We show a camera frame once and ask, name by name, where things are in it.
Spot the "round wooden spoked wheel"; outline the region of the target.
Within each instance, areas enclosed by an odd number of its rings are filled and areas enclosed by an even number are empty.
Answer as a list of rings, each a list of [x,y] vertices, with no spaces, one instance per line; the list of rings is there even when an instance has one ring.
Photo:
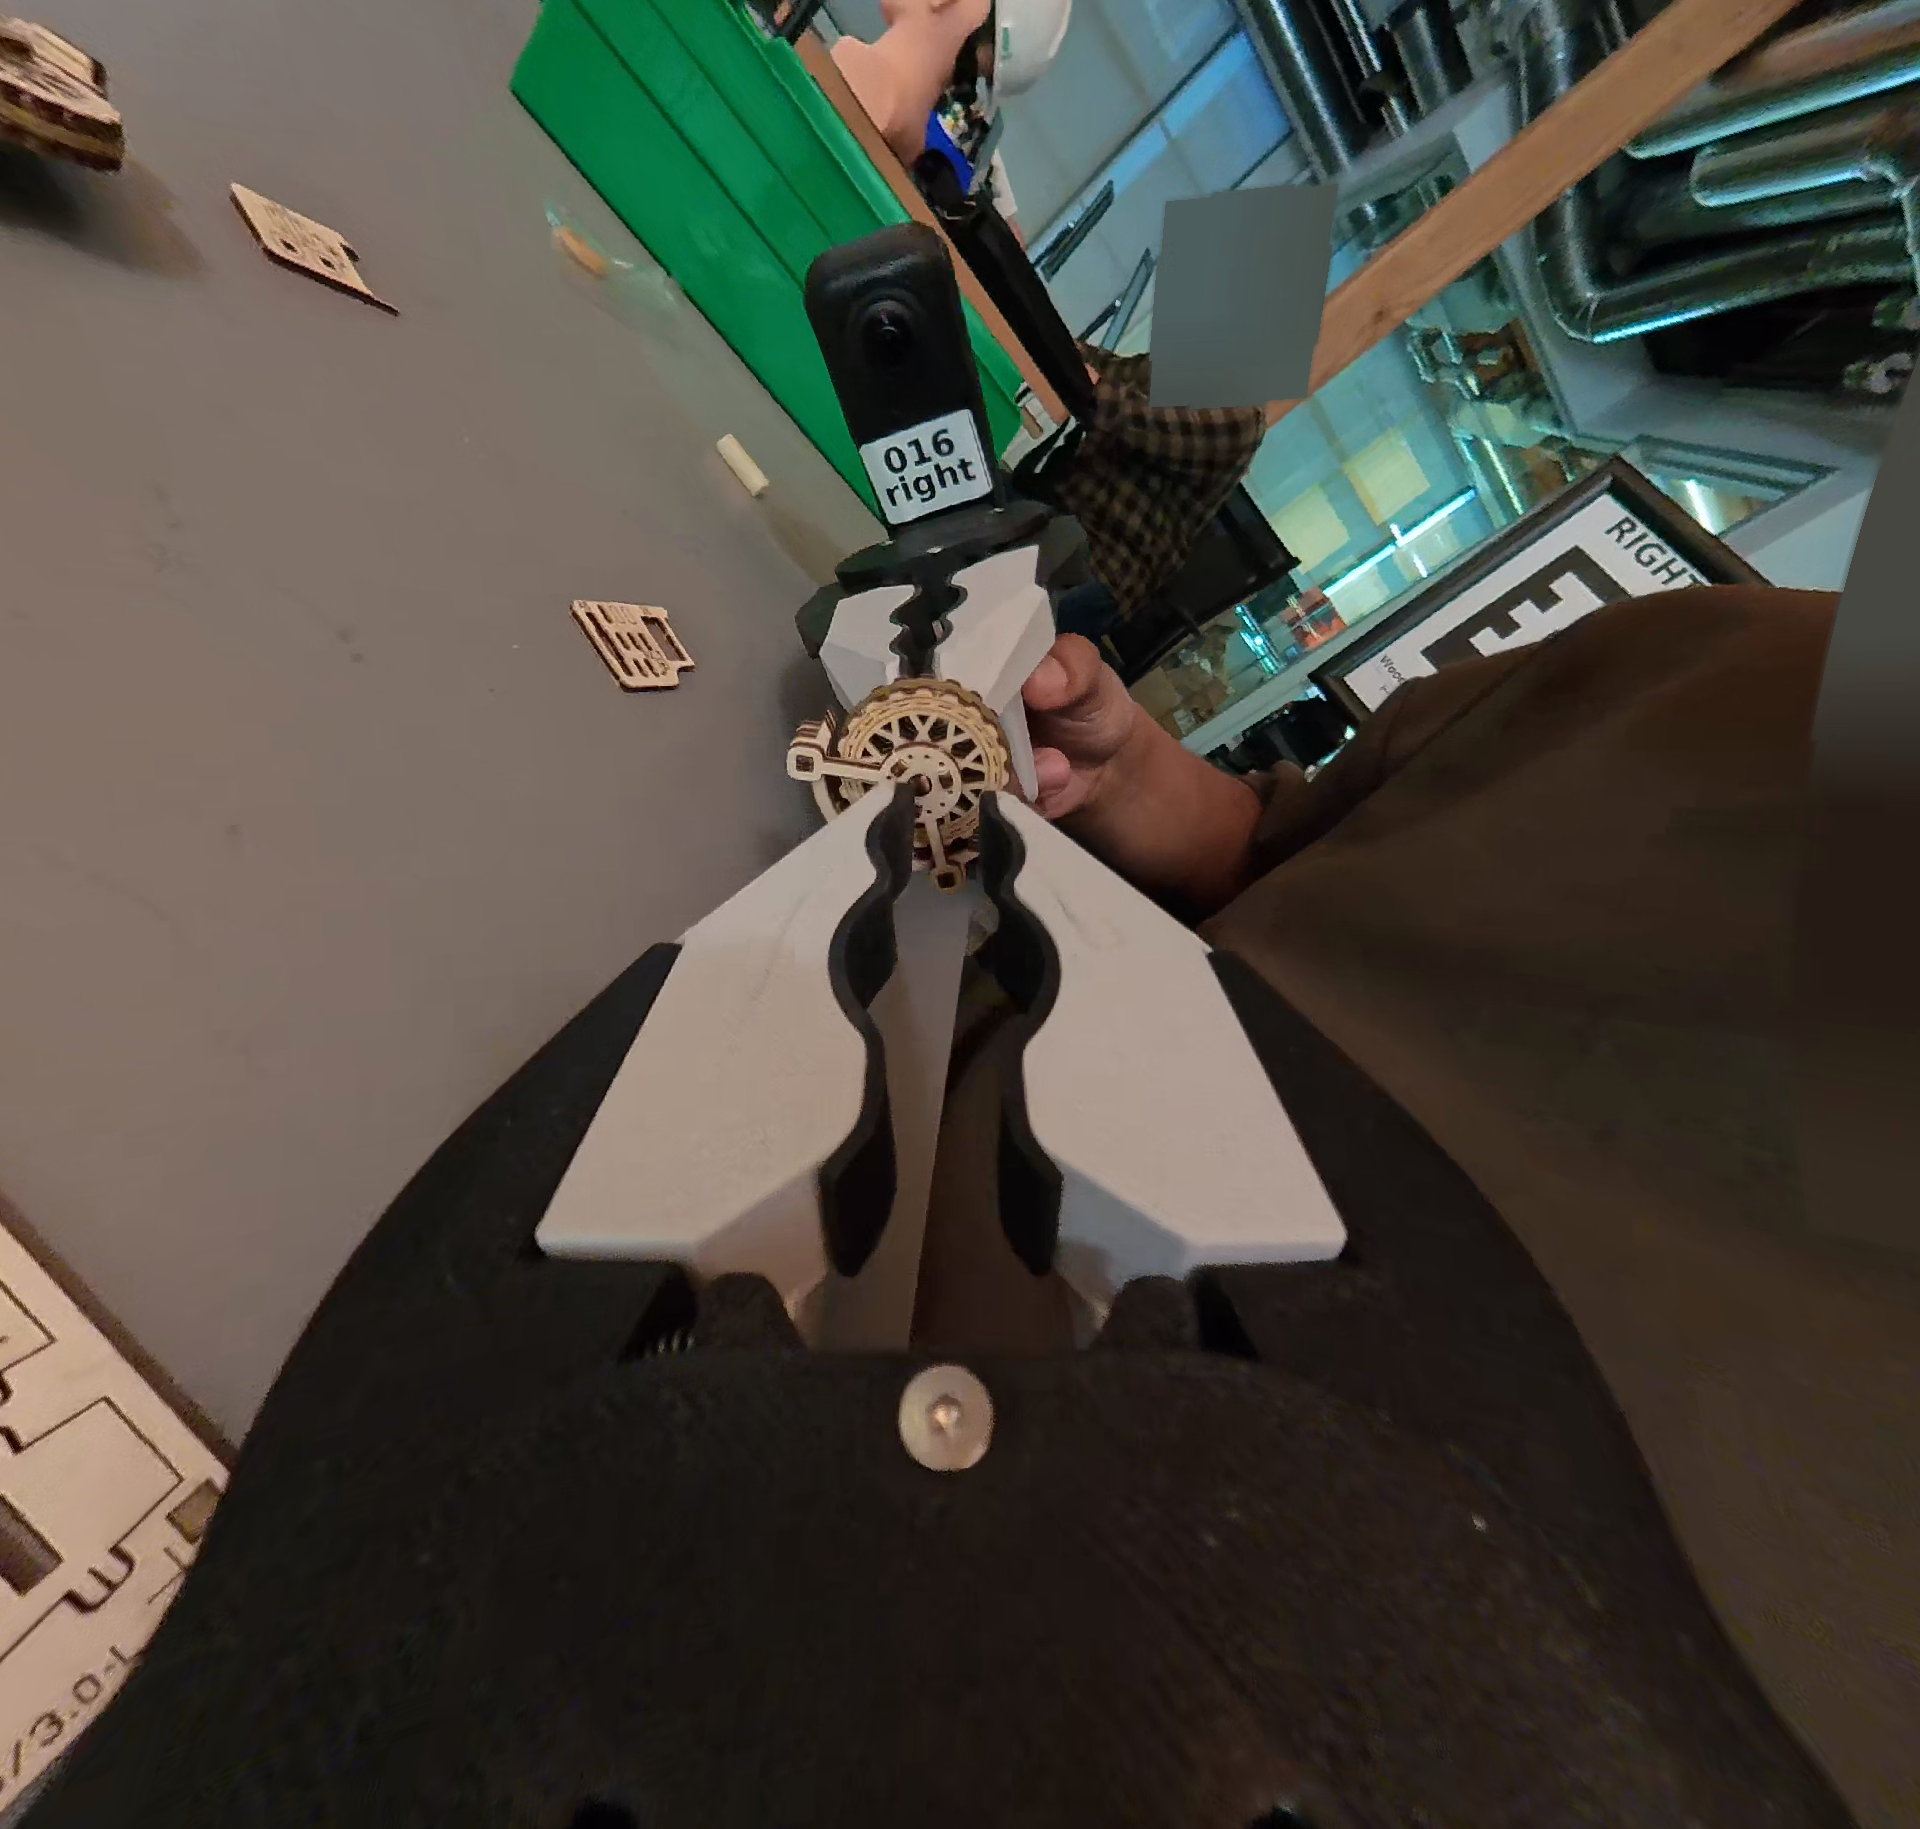
[[[877,690],[840,724],[837,748],[847,757],[847,774],[857,773],[868,779],[869,791],[897,787],[882,779],[879,763],[908,743],[932,743],[951,751],[977,744],[996,779],[990,791],[1014,784],[1009,754],[995,712],[958,682],[900,678]]]

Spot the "wooden beam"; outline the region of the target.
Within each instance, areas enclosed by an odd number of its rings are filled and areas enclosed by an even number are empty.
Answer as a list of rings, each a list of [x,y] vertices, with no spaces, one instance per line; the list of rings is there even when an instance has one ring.
[[[1329,297],[1316,393],[1805,0],[1673,0]]]

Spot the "wooden arc crank piece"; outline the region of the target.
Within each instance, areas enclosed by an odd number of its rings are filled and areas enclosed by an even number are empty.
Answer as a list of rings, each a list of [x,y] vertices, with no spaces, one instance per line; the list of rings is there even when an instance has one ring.
[[[914,791],[913,864],[940,891],[963,891],[977,857],[982,799],[996,786],[977,744],[908,743],[879,763],[887,784]]]

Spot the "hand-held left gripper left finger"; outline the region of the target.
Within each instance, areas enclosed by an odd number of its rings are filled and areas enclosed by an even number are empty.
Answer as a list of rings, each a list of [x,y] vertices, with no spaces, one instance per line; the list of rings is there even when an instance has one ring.
[[[669,946],[535,1240],[764,1279],[804,1337],[914,1316],[914,794],[877,787]]]

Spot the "flat wooden cutout piece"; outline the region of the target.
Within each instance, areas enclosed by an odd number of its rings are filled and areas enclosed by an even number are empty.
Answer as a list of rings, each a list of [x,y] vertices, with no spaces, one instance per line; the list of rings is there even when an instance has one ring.
[[[383,310],[387,317],[399,317],[397,305],[359,273],[358,254],[340,231],[290,210],[246,184],[229,184],[227,196],[263,257],[287,272]]]

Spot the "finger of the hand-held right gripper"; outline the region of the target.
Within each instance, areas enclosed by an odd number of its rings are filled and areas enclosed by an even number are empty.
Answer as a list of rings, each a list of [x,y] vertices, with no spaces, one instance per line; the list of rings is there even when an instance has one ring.
[[[1040,797],[1023,687],[1055,645],[1055,613],[1037,566],[968,566],[959,602],[932,653],[932,675],[971,690],[995,712],[1023,799]]]
[[[913,583],[862,591],[831,583],[819,589],[819,661],[845,711],[854,711],[877,690],[900,680],[905,657],[897,614],[914,599]]]

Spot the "silver metal ducts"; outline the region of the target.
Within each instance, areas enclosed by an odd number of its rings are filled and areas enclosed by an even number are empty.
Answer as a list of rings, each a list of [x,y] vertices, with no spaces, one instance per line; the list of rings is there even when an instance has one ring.
[[[1230,0],[1359,268],[1672,1]],[[1468,280],[1587,347],[1916,295],[1916,0],[1805,0]]]

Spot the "pale laser-cut wooden sheet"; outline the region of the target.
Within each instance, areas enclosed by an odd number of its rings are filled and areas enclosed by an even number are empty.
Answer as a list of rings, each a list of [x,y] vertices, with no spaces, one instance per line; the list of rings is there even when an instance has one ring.
[[[22,1825],[150,1646],[227,1464],[3,1232],[3,1820]]]

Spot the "black stand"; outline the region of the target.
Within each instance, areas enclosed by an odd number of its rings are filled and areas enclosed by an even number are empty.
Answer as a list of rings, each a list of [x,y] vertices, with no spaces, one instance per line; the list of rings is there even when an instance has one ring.
[[[1067,417],[1077,422],[1092,417],[1094,377],[1089,375],[1085,355],[1053,304],[1044,279],[987,192],[983,189],[972,192],[953,162],[934,150],[923,150],[914,161],[914,181],[972,279],[1002,313],[1044,386],[1064,405]]]

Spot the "person's right forearm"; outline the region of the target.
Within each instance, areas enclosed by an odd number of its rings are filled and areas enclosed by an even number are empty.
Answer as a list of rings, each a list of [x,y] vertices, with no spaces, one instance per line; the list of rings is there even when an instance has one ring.
[[[1143,892],[1199,923],[1254,879],[1262,818],[1251,781],[1147,719],[1105,763],[1098,850]]]

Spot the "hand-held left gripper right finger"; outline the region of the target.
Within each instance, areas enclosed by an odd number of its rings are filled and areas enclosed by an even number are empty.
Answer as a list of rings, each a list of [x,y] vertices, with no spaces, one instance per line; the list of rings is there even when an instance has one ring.
[[[1333,1262],[1347,1229],[1203,937],[1023,800],[982,806],[1016,1000],[998,1211],[1089,1308],[1143,1279]]]

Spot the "person's right hand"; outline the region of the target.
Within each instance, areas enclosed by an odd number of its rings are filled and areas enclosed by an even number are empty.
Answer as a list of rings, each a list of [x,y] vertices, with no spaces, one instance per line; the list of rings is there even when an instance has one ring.
[[[1139,706],[1100,646],[1077,634],[1057,636],[1023,682],[1020,706],[1034,764],[1027,799],[1045,818],[1098,799],[1138,734]]]

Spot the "layered wooden model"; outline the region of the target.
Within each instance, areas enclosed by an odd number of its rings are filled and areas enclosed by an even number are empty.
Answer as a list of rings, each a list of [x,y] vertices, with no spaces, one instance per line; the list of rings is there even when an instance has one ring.
[[[124,124],[104,67],[53,29],[4,14],[3,139],[39,156],[119,171]]]

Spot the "green plastic bin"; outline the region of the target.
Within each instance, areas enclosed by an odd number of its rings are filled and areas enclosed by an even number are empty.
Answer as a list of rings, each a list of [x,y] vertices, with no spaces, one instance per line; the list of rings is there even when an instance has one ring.
[[[925,221],[903,206],[914,162],[897,161],[830,56],[837,83],[814,76],[810,1],[771,31],[752,0],[545,0],[513,90],[877,513],[804,279],[843,241]],[[998,114],[990,37],[992,23],[966,44],[927,129],[953,90]],[[959,294],[1002,455],[1024,372]]]

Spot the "black framed sign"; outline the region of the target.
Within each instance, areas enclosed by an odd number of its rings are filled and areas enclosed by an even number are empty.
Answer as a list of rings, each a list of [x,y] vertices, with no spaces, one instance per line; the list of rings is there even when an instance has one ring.
[[[1765,585],[1629,455],[1614,453],[1341,641],[1310,687],[1360,721],[1410,680],[1534,646],[1622,599]]]

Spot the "small slotted wooden sheet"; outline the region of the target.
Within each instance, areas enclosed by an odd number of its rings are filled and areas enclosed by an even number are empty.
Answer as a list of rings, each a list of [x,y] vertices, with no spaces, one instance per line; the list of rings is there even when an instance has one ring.
[[[567,613],[621,692],[675,690],[696,667],[660,606],[581,597]]]

